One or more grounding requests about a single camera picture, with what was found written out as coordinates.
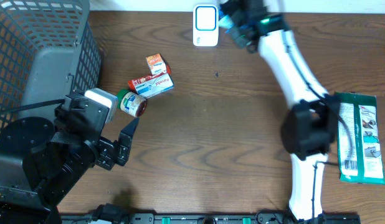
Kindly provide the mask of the teal white tissue pack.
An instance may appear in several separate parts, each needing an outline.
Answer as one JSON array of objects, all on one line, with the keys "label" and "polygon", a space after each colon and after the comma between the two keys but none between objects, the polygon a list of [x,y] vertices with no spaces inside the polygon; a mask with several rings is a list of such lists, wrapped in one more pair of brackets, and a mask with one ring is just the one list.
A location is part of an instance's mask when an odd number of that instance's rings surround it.
[{"label": "teal white tissue pack", "polygon": [[232,21],[231,17],[226,15],[222,16],[219,19],[219,27],[223,29],[231,29],[234,26],[234,22]]}]

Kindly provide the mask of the green lid glass jar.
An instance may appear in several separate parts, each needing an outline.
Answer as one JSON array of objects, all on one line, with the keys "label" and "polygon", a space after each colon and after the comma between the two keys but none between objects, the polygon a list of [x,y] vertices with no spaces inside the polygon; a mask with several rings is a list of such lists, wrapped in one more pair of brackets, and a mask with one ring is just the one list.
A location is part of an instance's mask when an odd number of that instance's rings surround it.
[{"label": "green lid glass jar", "polygon": [[130,90],[120,90],[116,97],[118,98],[118,108],[129,115],[140,117],[146,108],[147,100]]}]

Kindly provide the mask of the red snack stick sachet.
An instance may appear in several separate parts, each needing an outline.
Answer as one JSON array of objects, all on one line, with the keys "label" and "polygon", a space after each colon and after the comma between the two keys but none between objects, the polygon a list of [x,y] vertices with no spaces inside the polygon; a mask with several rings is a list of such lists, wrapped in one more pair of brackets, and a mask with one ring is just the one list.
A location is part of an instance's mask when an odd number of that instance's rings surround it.
[{"label": "red snack stick sachet", "polygon": [[147,76],[143,76],[143,77],[140,77],[140,78],[135,78],[135,79],[131,79],[131,80],[128,80],[128,86],[131,90],[135,90],[135,86],[141,84],[141,83],[144,83],[144,82],[147,82],[149,80],[152,80],[154,78],[157,78],[157,77],[160,77],[164,74],[171,74],[171,69],[169,66],[166,66],[166,71],[165,72],[161,72],[161,73],[158,73],[156,75],[147,75]]}]

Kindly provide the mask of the white Panadol medicine box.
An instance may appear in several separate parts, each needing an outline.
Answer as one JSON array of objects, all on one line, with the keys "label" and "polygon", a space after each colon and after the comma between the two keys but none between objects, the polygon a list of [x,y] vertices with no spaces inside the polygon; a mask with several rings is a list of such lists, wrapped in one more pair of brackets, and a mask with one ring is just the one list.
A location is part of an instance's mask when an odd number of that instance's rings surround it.
[{"label": "white Panadol medicine box", "polygon": [[135,89],[138,95],[144,98],[151,98],[173,87],[174,83],[171,77],[168,74],[164,74],[135,86]]}]

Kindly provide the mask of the orange small carton box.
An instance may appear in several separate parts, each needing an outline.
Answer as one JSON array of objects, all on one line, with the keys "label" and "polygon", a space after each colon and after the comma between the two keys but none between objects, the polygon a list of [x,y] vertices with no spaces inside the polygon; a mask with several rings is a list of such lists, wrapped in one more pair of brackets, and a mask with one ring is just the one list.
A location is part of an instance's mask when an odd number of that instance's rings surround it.
[{"label": "orange small carton box", "polygon": [[155,54],[146,57],[146,62],[152,75],[167,73],[167,66],[161,54]]}]

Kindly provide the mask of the green white wipes packet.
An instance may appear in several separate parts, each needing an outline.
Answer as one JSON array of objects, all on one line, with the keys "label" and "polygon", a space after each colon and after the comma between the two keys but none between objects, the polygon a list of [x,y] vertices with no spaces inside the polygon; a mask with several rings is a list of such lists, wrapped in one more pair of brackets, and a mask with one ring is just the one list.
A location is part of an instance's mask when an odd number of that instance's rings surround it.
[{"label": "green white wipes packet", "polygon": [[385,184],[378,133],[375,96],[337,93],[341,100],[338,123],[340,180],[360,184]]}]

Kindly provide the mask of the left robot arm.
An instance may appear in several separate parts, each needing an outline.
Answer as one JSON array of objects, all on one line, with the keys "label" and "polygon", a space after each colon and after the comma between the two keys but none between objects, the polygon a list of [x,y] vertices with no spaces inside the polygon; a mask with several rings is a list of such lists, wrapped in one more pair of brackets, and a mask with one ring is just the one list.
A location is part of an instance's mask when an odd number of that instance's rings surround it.
[{"label": "left robot arm", "polygon": [[57,206],[86,171],[128,161],[138,118],[110,141],[102,137],[109,108],[80,93],[22,109],[49,105],[53,121],[21,118],[0,133],[0,223],[62,223]]}]

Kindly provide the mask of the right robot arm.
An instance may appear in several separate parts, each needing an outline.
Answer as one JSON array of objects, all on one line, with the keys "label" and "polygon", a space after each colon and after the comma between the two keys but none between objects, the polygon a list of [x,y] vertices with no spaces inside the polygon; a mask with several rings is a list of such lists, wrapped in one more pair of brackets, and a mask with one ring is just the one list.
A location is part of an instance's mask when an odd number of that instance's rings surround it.
[{"label": "right robot arm", "polygon": [[282,89],[287,114],[280,129],[292,163],[288,210],[296,223],[321,223],[323,172],[338,127],[340,101],[316,79],[283,14],[263,1],[219,1],[219,25],[240,49],[258,53]]}]

